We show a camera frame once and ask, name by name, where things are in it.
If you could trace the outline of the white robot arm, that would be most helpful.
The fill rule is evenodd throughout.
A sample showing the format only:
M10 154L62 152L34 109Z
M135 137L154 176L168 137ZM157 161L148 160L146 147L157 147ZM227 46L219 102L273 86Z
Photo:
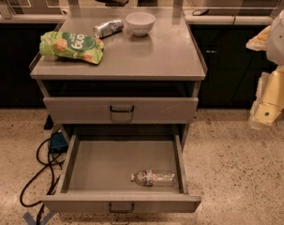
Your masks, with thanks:
M250 127L262 129L270 127L284 111L284 8L246 47L256 52L266 51L267 59L277 65L272 73L263 72L260 76L256 100L250 110Z

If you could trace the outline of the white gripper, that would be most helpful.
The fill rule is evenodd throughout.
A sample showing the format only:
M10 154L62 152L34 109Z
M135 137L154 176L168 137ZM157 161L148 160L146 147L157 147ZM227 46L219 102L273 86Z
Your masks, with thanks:
M252 51L265 51L271 26L251 38L246 48ZM263 72L259 78L256 100L253 102L249 126L254 129L270 127L284 111L284 66L278 66L272 73Z

